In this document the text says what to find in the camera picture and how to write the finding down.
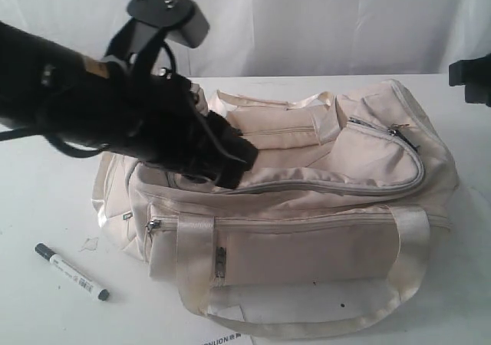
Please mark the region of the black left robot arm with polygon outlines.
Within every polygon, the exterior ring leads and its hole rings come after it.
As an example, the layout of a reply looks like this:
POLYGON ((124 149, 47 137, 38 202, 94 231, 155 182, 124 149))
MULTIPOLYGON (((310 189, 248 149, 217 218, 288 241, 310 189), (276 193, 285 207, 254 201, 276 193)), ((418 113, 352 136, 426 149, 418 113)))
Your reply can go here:
POLYGON ((154 58, 167 49, 152 43, 133 63, 117 56, 94 61, 2 24, 2 140, 42 136, 72 158, 112 152, 235 189, 259 151, 208 110, 173 67, 152 73, 154 58))

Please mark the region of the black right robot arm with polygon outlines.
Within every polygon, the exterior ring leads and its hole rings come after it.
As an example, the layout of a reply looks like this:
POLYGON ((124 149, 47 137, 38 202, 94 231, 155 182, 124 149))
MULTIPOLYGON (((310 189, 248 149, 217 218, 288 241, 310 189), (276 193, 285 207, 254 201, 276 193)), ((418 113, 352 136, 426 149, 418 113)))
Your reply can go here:
POLYGON ((449 65, 448 70, 449 85, 464 86, 464 100, 467 104, 490 107, 491 54, 456 61, 449 65))

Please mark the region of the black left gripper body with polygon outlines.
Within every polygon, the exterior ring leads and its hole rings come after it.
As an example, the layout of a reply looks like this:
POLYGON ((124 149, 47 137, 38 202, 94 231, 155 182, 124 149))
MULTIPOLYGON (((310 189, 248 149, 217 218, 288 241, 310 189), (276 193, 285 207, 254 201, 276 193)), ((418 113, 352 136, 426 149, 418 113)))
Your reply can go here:
POLYGON ((214 168, 215 117, 199 107, 168 44, 196 48, 208 30, 203 17, 131 18, 115 34, 104 58, 124 98, 116 106, 116 124, 97 141, 98 151, 164 169, 214 168))

